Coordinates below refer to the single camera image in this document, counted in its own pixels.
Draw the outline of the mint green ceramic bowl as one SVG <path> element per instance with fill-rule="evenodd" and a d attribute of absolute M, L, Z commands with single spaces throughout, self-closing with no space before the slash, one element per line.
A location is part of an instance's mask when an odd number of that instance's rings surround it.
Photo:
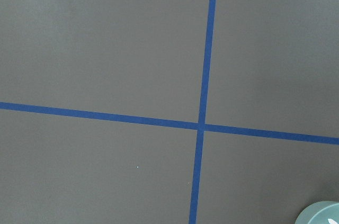
<path fill-rule="evenodd" d="M 338 224 L 338 202 L 320 201 L 304 208 L 295 224 Z"/>

